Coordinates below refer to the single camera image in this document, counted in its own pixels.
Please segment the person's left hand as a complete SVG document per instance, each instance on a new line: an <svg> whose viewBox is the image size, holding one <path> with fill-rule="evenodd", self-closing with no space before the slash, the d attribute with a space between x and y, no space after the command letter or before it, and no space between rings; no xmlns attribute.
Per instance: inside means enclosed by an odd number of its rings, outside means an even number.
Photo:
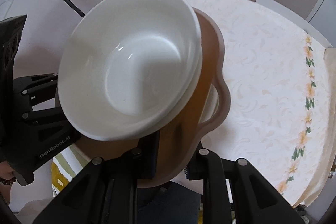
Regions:
<svg viewBox="0 0 336 224"><path fill-rule="evenodd" d="M4 185L11 185L16 182L14 170L7 161L0 163L0 178Z"/></svg>

